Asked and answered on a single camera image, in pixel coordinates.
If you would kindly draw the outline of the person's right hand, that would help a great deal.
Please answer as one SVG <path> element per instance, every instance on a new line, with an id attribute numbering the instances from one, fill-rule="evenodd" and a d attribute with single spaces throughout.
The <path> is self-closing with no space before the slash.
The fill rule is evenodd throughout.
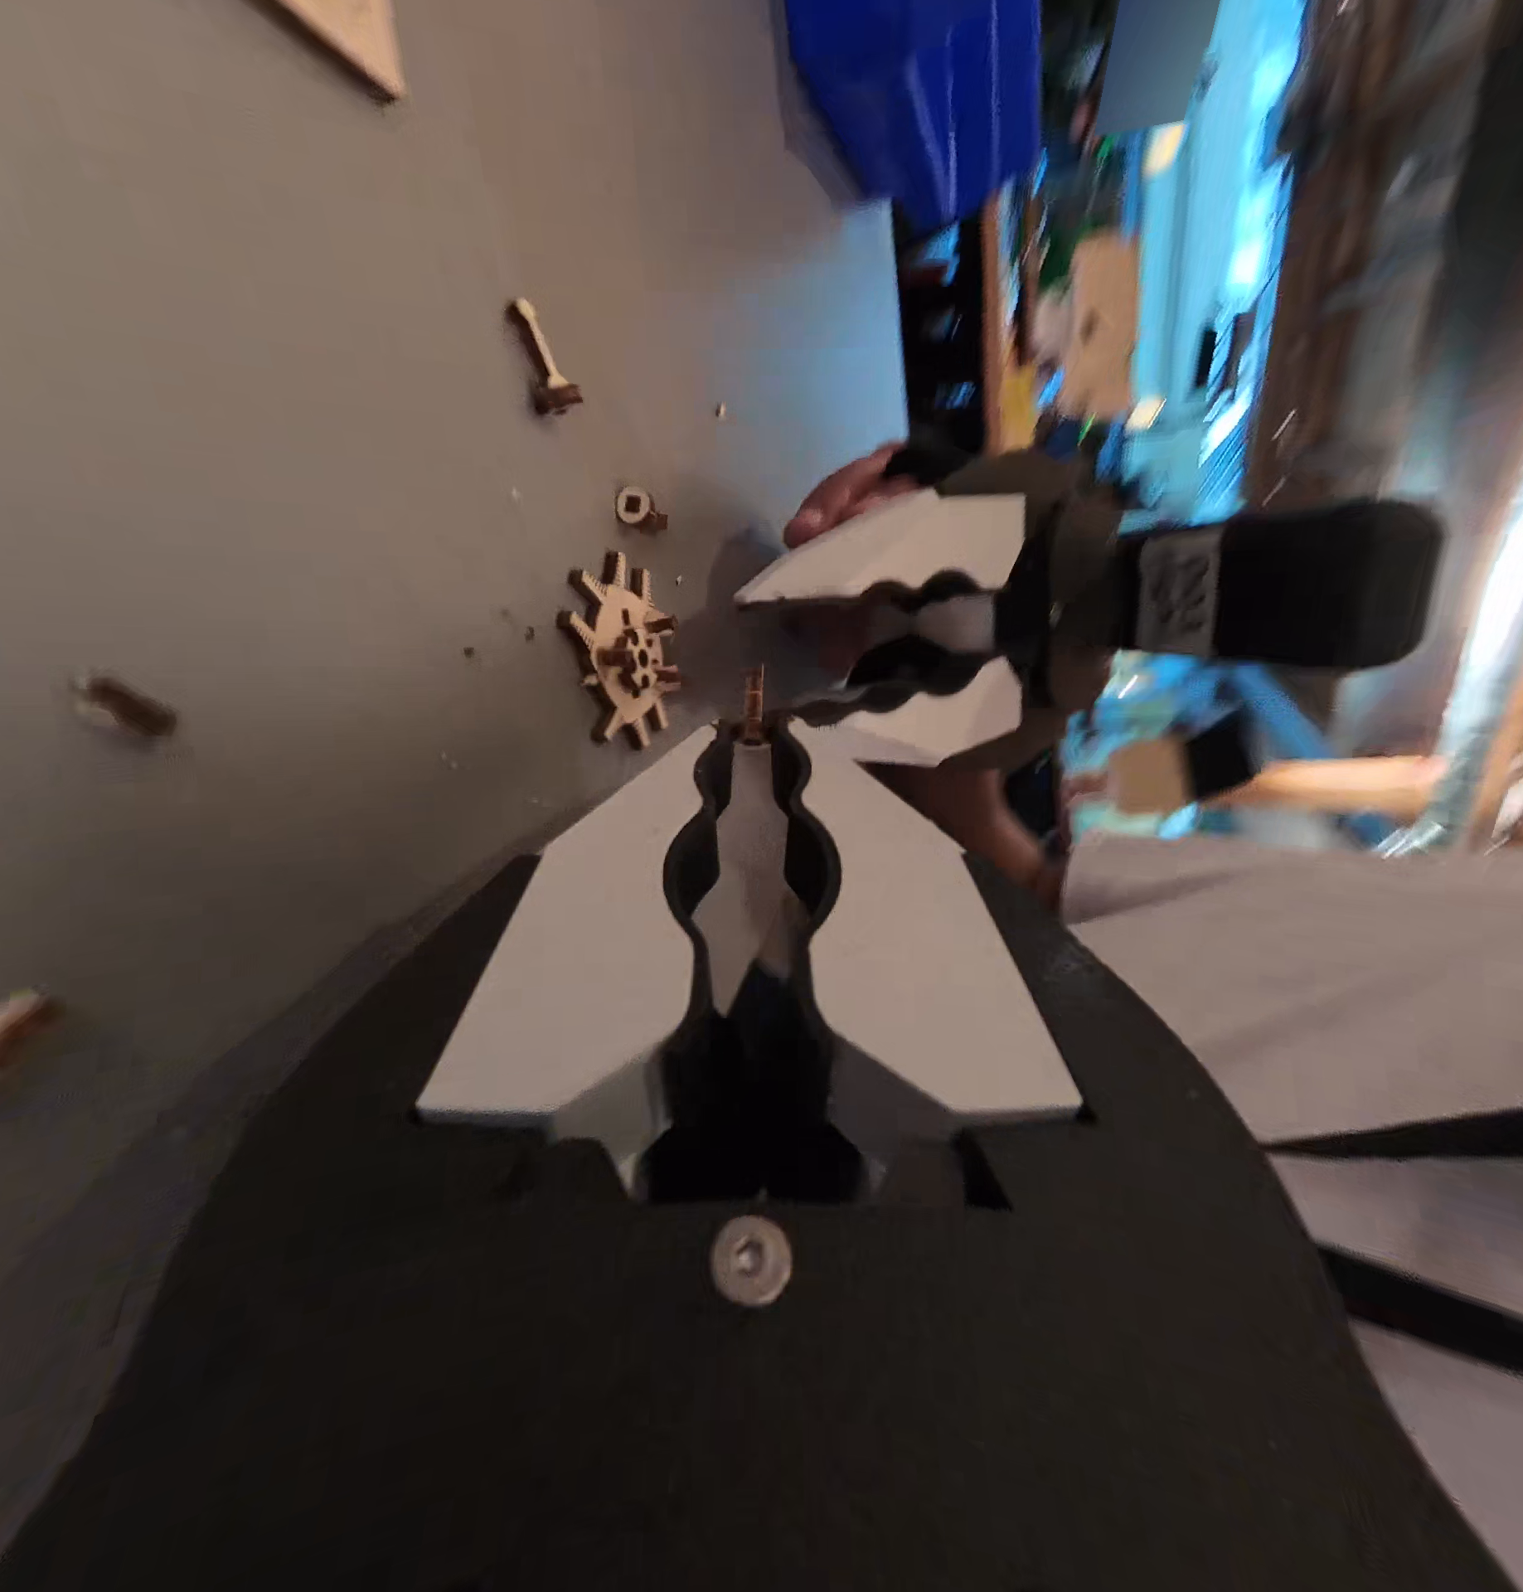
<path id="1" fill-rule="evenodd" d="M 829 532 L 872 511 L 923 491 L 921 482 L 895 468 L 907 465 L 905 443 L 888 445 L 831 473 L 797 509 L 783 532 L 785 548 L 809 546 Z"/>

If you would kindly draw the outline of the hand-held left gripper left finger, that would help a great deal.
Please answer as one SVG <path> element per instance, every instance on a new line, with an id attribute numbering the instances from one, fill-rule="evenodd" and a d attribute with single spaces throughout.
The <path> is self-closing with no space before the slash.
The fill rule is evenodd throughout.
<path id="1" fill-rule="evenodd" d="M 633 1189 L 673 1125 L 667 1060 L 712 1017 L 696 914 L 722 875 L 735 733 L 705 727 L 539 855 L 424 1086 L 427 1125 L 600 1147 Z"/>

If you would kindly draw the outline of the wooden spiked gear disc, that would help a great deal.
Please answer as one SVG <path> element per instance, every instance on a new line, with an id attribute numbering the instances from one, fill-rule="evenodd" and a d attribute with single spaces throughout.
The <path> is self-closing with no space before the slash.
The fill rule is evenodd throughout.
<path id="1" fill-rule="evenodd" d="M 569 582 L 580 608 L 561 610 L 559 630 L 578 653 L 582 688 L 600 706 L 593 736 L 648 751 L 669 729 L 669 701 L 685 687 L 671 658 L 678 617 L 660 608 L 649 571 L 632 566 L 621 548 L 610 548 L 598 571 L 573 569 Z"/>

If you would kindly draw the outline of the round-headed wooden pin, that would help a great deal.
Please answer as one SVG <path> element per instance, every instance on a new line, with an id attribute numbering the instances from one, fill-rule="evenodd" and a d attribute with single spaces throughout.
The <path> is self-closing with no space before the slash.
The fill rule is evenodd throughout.
<path id="1" fill-rule="evenodd" d="M 559 369 L 557 358 L 541 326 L 536 306 L 529 299 L 513 299 L 507 317 L 520 337 L 534 367 L 532 406 L 534 413 L 550 418 L 584 406 L 584 392 Z"/>

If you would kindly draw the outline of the blue plastic bin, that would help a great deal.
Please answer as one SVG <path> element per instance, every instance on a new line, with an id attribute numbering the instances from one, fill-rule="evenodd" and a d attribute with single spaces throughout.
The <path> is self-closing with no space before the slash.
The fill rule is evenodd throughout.
<path id="1" fill-rule="evenodd" d="M 923 234 L 1042 157 L 1039 3 L 788 3 L 792 65 L 865 196 Z"/>

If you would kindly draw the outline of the white shirt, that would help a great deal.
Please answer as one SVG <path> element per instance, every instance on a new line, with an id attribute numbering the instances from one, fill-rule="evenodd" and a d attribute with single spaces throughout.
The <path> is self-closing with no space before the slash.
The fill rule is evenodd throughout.
<path id="1" fill-rule="evenodd" d="M 1523 1589 L 1523 852 L 1099 836 L 1065 921 L 1193 1049 Z"/>

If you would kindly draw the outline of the pointed wooden stick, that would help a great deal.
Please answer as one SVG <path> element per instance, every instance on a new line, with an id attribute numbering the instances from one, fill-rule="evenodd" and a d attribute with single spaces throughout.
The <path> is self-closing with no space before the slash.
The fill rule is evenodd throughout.
<path id="1" fill-rule="evenodd" d="M 29 989 L 0 1001 L 0 1074 L 61 1015 L 49 994 Z"/>

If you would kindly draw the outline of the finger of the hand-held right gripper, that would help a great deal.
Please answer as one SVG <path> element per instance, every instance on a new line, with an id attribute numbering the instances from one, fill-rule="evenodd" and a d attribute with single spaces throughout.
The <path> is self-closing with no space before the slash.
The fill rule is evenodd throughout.
<path id="1" fill-rule="evenodd" d="M 742 587 L 742 614 L 923 607 L 1003 592 L 1028 541 L 1024 495 L 920 491 L 793 548 Z"/>
<path id="2" fill-rule="evenodd" d="M 849 669 L 792 699 L 811 747 L 934 770 L 1016 733 L 1024 688 L 991 623 L 870 623 Z"/>

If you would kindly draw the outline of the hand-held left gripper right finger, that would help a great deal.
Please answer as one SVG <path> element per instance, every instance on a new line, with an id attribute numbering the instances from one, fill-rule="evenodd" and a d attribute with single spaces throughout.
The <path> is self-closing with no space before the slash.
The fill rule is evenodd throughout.
<path id="1" fill-rule="evenodd" d="M 873 1202 L 902 1161 L 968 1188 L 962 1145 L 1071 1125 L 1083 1094 L 971 859 L 824 727 L 777 715 L 777 903 L 761 966 L 792 999 L 792 1138 L 808 1188 Z"/>

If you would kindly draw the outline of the small ribbed wooden piece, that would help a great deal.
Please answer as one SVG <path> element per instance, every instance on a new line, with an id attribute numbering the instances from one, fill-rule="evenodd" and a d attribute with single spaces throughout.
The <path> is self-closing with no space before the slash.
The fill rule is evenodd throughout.
<path id="1" fill-rule="evenodd" d="M 74 710 L 88 726 L 136 743 L 164 743 L 179 731 L 179 713 L 113 674 L 72 681 Z"/>

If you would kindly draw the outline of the grey desk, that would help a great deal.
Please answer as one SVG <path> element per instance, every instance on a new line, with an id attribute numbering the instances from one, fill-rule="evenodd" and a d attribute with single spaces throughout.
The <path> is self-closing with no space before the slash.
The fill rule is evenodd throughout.
<path id="1" fill-rule="evenodd" d="M 200 1182 L 202 1079 L 628 772 L 552 632 L 616 488 L 701 605 L 904 424 L 781 4 L 397 17 L 386 106 L 266 4 L 0 4 L 0 999 L 63 1006 L 0 1081 L 0 1428 L 99 1399 L 161 1271 L 189 1198 L 132 1147 Z"/>

